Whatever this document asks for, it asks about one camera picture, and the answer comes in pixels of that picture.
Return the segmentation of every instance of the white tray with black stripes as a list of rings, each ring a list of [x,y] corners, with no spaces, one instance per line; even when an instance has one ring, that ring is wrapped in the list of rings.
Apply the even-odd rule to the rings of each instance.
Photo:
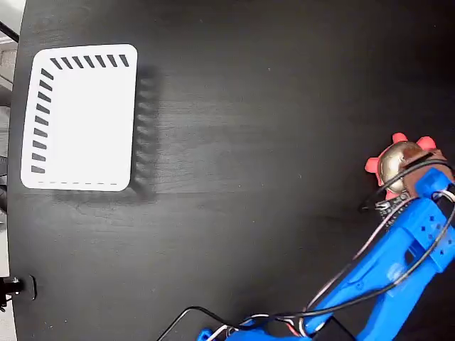
[[[36,54],[22,141],[26,187],[118,191],[128,186],[136,71],[131,45]]]

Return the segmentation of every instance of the blue robotic arm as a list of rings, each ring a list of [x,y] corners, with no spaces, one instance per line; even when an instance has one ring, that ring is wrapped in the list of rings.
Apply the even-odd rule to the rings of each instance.
[[[430,169],[416,184],[419,199],[414,200],[396,219],[381,240],[360,263],[316,306],[330,308],[393,283],[434,243],[447,218],[433,201],[433,194],[446,190],[451,181],[436,168]],[[449,227],[436,248],[402,283],[381,294],[370,319],[357,340],[392,340],[400,331],[419,297],[434,275],[443,272],[455,255],[455,231]],[[306,331],[316,333],[332,314],[305,319]],[[201,334],[198,341],[210,334]],[[228,341],[298,341],[309,337],[272,337],[256,329],[238,331]]]

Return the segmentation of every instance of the table surface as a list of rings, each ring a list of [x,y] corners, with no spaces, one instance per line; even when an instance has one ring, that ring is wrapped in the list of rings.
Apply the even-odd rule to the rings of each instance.
[[[300,309],[374,230],[355,208],[392,133],[433,136],[455,160],[455,7],[431,2],[28,1],[8,223],[11,273],[34,275],[38,297],[14,301],[18,339],[153,341],[193,304],[231,319]],[[113,43],[139,52],[130,187],[25,188],[33,56]],[[453,270],[398,339],[453,333]],[[339,317],[358,331],[366,308]],[[188,316],[169,339],[206,325]]]

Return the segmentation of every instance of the black table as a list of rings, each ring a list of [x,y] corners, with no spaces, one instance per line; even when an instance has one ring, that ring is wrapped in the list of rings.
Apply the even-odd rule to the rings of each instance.
[[[18,339],[155,340],[191,304],[232,319],[300,309],[374,229],[355,208],[392,133],[433,136],[455,160],[453,2],[378,2],[29,1],[9,251],[38,297],[14,301]],[[25,188],[33,56],[110,43],[139,52],[130,187]],[[399,339],[453,333],[454,279],[452,266],[431,283]],[[365,309],[338,316],[355,332]],[[206,325],[188,316],[169,339]]]

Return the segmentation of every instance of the gold object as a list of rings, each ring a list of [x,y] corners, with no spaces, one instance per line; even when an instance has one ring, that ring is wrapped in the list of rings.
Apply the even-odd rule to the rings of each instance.
[[[400,172],[400,166],[404,161],[412,158],[422,151],[418,144],[410,141],[401,141],[391,145],[383,155],[379,157],[378,175],[382,183],[393,178]],[[403,180],[397,180],[389,187],[393,193],[399,194],[405,189]]]

